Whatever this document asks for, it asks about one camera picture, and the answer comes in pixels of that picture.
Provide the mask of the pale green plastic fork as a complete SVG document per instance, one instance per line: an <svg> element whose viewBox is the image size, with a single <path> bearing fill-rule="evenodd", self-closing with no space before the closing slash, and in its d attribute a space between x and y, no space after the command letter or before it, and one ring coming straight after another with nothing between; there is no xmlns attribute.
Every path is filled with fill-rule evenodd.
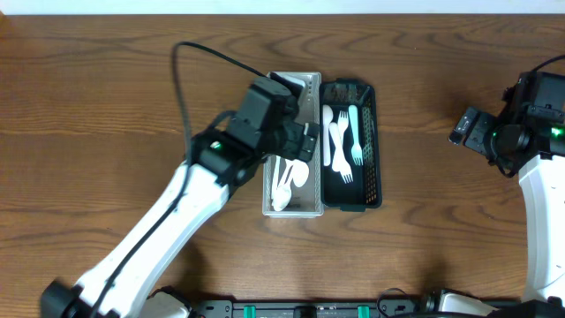
<svg viewBox="0 0 565 318"><path fill-rule="evenodd" d="M359 132L359 122L358 122L358 107L355 105L350 105L348 108L350 127L353 139L353 145L351 147L351 156L354 163L358 166L363 165L363 150L360 145L360 132Z"/></svg>

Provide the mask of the white plastic fork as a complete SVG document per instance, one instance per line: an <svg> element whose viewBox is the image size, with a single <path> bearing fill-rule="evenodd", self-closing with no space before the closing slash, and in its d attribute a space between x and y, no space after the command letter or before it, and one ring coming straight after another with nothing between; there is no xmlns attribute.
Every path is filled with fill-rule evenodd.
<svg viewBox="0 0 565 318"><path fill-rule="evenodd" d="M352 171L350 165L345 159L345 155L343 152L343 145L341 142L341 136L339 133L337 123L334 122L330 123L329 134L335 148L331 168L334 172L340 173L344 184L352 183L353 182Z"/></svg>
<svg viewBox="0 0 565 318"><path fill-rule="evenodd" d="M347 178L350 175L350 165L348 164L343 152L343 136L348 126L349 117L344 110L339 112L337 122L331 122L329 124L330 138L335 147L332 170L338 171L344 178Z"/></svg>

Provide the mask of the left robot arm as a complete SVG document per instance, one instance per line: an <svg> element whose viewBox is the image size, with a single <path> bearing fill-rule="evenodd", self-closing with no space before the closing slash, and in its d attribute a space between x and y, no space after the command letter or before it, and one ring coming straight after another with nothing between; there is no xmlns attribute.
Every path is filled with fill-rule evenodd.
<svg viewBox="0 0 565 318"><path fill-rule="evenodd" d="M157 202L118 246L78 282L53 281L40 298L42 317L188 317L180 299L154 286L189 238L270 155L312 160L320 131L300 121L316 82L287 72L259 76L236 111L192 137L190 153Z"/></svg>

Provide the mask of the white plastic spoon hidden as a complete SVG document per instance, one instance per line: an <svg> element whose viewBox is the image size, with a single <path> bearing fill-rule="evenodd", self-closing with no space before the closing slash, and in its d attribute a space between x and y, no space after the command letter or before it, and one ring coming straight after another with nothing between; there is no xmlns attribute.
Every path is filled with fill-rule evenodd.
<svg viewBox="0 0 565 318"><path fill-rule="evenodd" d="M275 211L282 211L287 207L290 202L292 192L290 183L280 184L273 189L272 192L272 207Z"/></svg>

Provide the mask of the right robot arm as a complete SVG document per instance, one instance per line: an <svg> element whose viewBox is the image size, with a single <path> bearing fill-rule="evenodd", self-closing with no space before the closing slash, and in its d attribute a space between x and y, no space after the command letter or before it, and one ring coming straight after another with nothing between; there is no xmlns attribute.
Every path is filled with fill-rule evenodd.
<svg viewBox="0 0 565 318"><path fill-rule="evenodd" d="M527 227L527 275L519 304L487 317L564 315L564 78L535 68L504 91L494 116L473 107L448 139L518 178Z"/></svg>

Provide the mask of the white plastic spoon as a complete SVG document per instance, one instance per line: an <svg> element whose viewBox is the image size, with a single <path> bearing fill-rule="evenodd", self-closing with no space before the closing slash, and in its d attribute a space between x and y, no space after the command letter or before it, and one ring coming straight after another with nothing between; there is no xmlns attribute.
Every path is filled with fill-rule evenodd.
<svg viewBox="0 0 565 318"><path fill-rule="evenodd" d="M310 170L307 163L295 160L292 168L292 182L295 187L300 188L305 185L309 178Z"/></svg>
<svg viewBox="0 0 565 318"><path fill-rule="evenodd" d="M274 171L273 171L272 184L271 184L271 200L272 201L275 199L275 191L277 190L277 187L278 187L280 161L281 161L281 157L276 155L275 156L275 167L274 167Z"/></svg>
<svg viewBox="0 0 565 318"><path fill-rule="evenodd" d="M284 170L282 177L281 177L281 179L278 183L278 187L282 187L284 184L287 183L287 179L290 175L290 171L291 171L293 165L294 165L293 160L289 160L289 159L285 160L285 170Z"/></svg>

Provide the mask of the white plastic knife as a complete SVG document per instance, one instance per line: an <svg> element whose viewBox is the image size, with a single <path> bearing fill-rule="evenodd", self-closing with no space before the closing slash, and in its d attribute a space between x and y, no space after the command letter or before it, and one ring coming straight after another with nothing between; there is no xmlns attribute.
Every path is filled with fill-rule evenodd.
<svg viewBox="0 0 565 318"><path fill-rule="evenodd" d="M330 136L329 136L329 125L334 117L334 112L328 105L322 106L322 145L323 145L323 165L328 167L331 164L331 154L330 154Z"/></svg>

